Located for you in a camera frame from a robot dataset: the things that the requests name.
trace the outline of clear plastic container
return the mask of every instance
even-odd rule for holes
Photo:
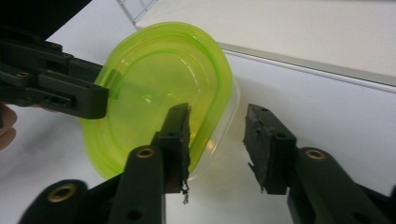
[[[129,152],[148,145],[168,109],[191,106],[190,172],[201,174],[239,101],[230,66],[204,31],[180,22],[142,29],[111,53],[96,84],[110,89],[106,117],[81,120],[93,166],[104,178],[123,171]]]

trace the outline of plastic container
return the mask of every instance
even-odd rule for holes
[[[95,83],[110,89],[107,114],[82,119],[81,126],[90,160],[104,178],[121,173],[129,152],[148,145],[161,129],[168,109],[186,102],[191,106],[190,171],[203,159],[194,178],[210,161],[239,101],[219,45],[180,22],[152,25],[123,40]]]

